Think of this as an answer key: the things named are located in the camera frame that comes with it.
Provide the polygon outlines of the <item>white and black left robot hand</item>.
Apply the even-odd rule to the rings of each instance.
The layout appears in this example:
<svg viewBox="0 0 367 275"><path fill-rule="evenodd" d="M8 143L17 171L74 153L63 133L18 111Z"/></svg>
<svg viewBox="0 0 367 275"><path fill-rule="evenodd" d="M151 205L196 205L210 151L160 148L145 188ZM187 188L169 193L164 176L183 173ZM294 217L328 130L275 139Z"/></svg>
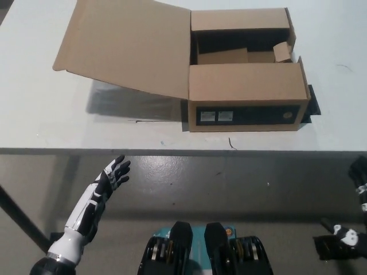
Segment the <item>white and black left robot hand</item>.
<svg viewBox="0 0 367 275"><path fill-rule="evenodd" d="M87 186L64 226L64 234L49 248L48 258L73 268L79 264L84 247L97 233L107 201L129 180L130 164L125 156L118 156Z"/></svg>

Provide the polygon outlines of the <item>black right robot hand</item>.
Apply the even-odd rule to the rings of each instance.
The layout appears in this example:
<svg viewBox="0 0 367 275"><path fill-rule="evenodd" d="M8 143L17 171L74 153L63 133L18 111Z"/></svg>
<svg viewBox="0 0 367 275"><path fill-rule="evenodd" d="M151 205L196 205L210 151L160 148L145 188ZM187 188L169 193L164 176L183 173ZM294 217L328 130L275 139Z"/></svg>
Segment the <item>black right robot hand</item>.
<svg viewBox="0 0 367 275"><path fill-rule="evenodd" d="M348 176L352 180L362 210L363 223L366 227L366 157L359 156L349 167ZM322 219L321 225L340 243L343 243L358 256L366 258L366 233L342 226L328 219Z"/></svg>

